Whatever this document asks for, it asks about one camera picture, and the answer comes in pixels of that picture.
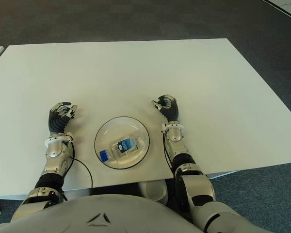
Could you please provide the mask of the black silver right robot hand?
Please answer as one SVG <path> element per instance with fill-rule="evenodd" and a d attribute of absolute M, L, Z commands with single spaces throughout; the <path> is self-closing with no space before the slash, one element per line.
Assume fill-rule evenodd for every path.
<path fill-rule="evenodd" d="M 179 111 L 177 100 L 170 95 L 162 95 L 158 97 L 158 100 L 152 100 L 153 106 L 170 121 L 179 121 Z"/>

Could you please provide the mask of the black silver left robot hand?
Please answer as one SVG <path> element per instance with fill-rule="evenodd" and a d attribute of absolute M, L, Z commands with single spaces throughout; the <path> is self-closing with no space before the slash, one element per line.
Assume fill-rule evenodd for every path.
<path fill-rule="evenodd" d="M 70 102 L 59 102 L 50 109 L 48 117 L 50 135 L 65 132 L 69 121 L 75 117 L 77 107 Z"/>

